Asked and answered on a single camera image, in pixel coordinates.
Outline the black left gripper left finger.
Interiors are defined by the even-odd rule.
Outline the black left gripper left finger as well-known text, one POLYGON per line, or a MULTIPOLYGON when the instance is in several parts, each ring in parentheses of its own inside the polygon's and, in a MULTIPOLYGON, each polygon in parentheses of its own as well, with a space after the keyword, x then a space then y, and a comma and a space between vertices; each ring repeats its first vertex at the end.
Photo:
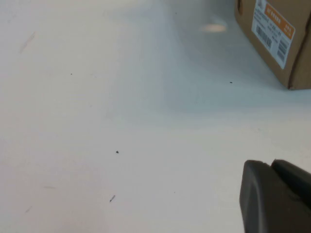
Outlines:
POLYGON ((311 209, 261 161, 244 163, 240 208, 246 233, 309 233, 311 209))

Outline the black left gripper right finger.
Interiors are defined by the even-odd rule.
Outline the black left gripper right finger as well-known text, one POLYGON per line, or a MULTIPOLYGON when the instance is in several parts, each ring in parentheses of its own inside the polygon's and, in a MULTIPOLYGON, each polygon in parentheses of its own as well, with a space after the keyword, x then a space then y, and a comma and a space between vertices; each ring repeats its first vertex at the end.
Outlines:
POLYGON ((308 208, 311 208, 311 174, 285 160, 274 160, 271 168, 299 197, 308 208))

